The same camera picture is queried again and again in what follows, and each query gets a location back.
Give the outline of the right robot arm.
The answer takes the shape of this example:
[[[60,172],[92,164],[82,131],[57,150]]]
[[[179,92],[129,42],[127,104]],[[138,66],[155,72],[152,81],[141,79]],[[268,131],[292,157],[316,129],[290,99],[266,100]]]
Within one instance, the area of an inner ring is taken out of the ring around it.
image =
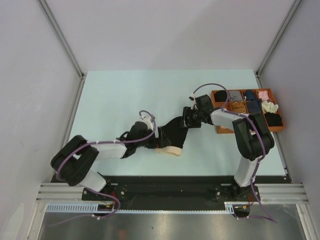
[[[250,192],[255,195],[254,182],[260,163],[275,146],[263,116],[214,107],[207,94],[189,99],[193,106],[183,108],[180,126],[192,129],[200,128],[204,123],[232,130],[241,158],[227,192],[237,201],[242,201]]]

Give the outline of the black underwear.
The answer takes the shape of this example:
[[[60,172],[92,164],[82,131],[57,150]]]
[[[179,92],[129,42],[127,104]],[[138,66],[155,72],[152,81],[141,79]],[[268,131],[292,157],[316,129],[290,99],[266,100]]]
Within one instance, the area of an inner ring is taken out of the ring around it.
[[[181,127],[182,117],[170,120],[158,127],[158,142],[155,151],[161,154],[180,156],[187,137],[188,128]]]

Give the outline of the brown boxer underwear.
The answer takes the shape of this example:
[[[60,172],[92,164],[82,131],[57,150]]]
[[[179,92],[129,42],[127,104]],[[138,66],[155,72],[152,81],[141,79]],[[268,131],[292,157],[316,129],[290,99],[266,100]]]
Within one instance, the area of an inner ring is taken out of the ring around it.
[[[243,113],[247,112],[246,105],[245,105],[245,103],[243,101],[232,102],[231,103],[231,108],[236,113],[243,114]]]

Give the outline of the navy blue underwear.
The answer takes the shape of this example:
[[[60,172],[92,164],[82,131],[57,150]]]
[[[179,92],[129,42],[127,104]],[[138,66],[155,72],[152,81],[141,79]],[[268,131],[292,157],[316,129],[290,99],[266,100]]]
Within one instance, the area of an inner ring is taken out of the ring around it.
[[[246,107],[250,114],[260,113],[262,110],[262,100],[259,98],[248,101],[246,102]]]

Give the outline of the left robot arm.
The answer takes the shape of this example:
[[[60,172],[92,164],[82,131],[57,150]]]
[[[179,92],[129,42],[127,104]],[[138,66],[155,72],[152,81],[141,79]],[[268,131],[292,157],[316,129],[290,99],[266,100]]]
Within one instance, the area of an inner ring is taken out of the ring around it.
[[[74,136],[51,160],[56,178],[69,186],[80,185],[93,190],[100,200],[110,196],[108,180],[91,169],[96,160],[122,159],[133,155],[137,148],[161,149],[171,145],[161,127],[137,121],[115,141],[88,143],[82,135]]]

